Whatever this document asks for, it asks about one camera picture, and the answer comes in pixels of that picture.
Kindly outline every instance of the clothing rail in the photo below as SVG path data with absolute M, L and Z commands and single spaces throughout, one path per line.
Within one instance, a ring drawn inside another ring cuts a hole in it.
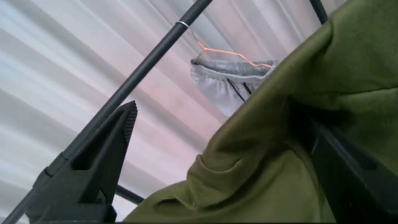
M 127 96 L 135 89 L 138 83 L 148 74 L 148 72 L 156 65 L 156 63 L 164 56 L 164 54 L 173 46 L 173 44 L 188 29 L 188 26 L 205 10 L 212 0 L 196 1 L 189 10 L 181 17 L 179 22 L 170 29 L 163 39 L 155 46 L 148 56 L 138 65 L 127 80 L 119 87 L 104 106 L 94 115 L 91 121 L 81 130 L 78 136 L 69 144 L 69 146 L 61 152 L 57 158 L 46 167 L 37 177 L 32 189 L 19 202 L 14 210 L 4 220 L 3 224 L 14 224 L 24 214 L 24 210 L 29 202 L 35 197 L 37 192 L 42 189 L 46 183 L 67 163 L 72 159 L 81 146 L 87 143 L 87 140 L 100 128 L 106 119 L 118 108 L 118 106 L 127 98 Z M 131 198 L 133 193 L 126 194 L 124 188 L 117 188 L 117 194 L 121 194 L 124 198 L 129 198 L 132 202 L 139 202 Z

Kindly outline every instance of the wire hanger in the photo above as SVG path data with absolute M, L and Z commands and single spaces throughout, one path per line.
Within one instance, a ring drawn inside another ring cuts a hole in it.
M 245 57 L 243 54 L 239 54 L 239 53 L 235 53 L 235 52 L 229 52 L 229 51 L 226 51 L 226 50 L 211 49 L 211 48 L 205 47 L 205 46 L 197 39 L 197 37 L 195 36 L 194 31 L 191 29 L 190 26 L 188 26 L 186 23 L 184 23 L 184 22 L 182 22 L 182 21 L 178 21 L 178 23 L 185 25 L 186 27 L 188 27 L 188 29 L 191 30 L 193 38 L 195 38 L 195 40 L 198 42 L 199 46 L 203 49 L 203 50 L 200 52 L 200 54 L 193 60 L 194 63 L 196 63 L 196 61 L 200 58 L 200 56 L 202 56 L 204 53 L 206 53 L 207 51 L 209 51 L 209 52 L 218 52 L 218 53 L 223 53 L 223 54 L 231 54 L 231 55 L 239 56 L 239 57 L 245 59 L 245 61 L 249 62 L 249 63 L 250 63 L 252 66 L 254 66 L 254 67 L 265 66 L 265 67 L 272 68 L 271 65 L 264 64 L 264 63 L 255 64 L 255 63 L 251 62 L 251 61 L 250 61 L 247 57 Z

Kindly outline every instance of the clothes hanger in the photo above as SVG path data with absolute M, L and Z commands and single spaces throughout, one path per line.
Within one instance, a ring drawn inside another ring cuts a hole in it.
M 181 21 L 178 21 L 178 22 L 181 23 L 181 24 L 183 24 L 183 25 L 185 25 L 186 27 L 188 27 L 188 29 L 191 30 L 193 38 L 195 38 L 195 40 L 198 42 L 199 46 L 203 49 L 203 50 L 200 52 L 200 54 L 193 60 L 193 63 L 196 63 L 197 60 L 200 58 L 200 56 L 202 56 L 202 55 L 203 55 L 204 53 L 206 53 L 206 52 L 217 52 L 217 53 L 222 53 L 222 54 L 231 54 L 231 55 L 239 56 L 239 57 L 245 59 L 245 61 L 249 62 L 249 63 L 250 63 L 252 66 L 254 66 L 254 67 L 261 67 L 261 66 L 263 66 L 263 67 L 272 68 L 271 65 L 268 65 L 268 64 L 265 64 L 265 63 L 255 64 L 255 63 L 251 62 L 251 61 L 250 61 L 247 57 L 245 57 L 243 54 L 239 54 L 239 53 L 235 53 L 235 52 L 229 52 L 229 51 L 226 51 L 226 50 L 211 49 L 211 48 L 205 47 L 205 46 L 197 39 L 197 37 L 195 36 L 194 31 L 191 29 L 190 26 L 186 25 L 184 22 L 181 22 Z

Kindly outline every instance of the olive green cloth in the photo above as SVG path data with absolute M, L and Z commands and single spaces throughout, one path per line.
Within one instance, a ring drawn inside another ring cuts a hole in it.
M 288 96 L 348 112 L 341 128 L 397 174 L 397 12 L 397 0 L 348 1 L 217 131 L 186 181 L 126 221 L 333 222 L 310 158 L 288 135 Z

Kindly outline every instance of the white curtain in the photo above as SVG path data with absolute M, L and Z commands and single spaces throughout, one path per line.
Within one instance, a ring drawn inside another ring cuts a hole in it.
M 193 2 L 0 0 L 0 217 Z M 283 60 L 319 27 L 308 0 L 215 0 L 192 30 L 208 47 Z M 186 31 L 126 100 L 139 114 L 119 184 L 142 197 L 183 180 L 226 120 L 190 78 L 200 51 Z M 114 206 L 118 220 L 135 207 Z

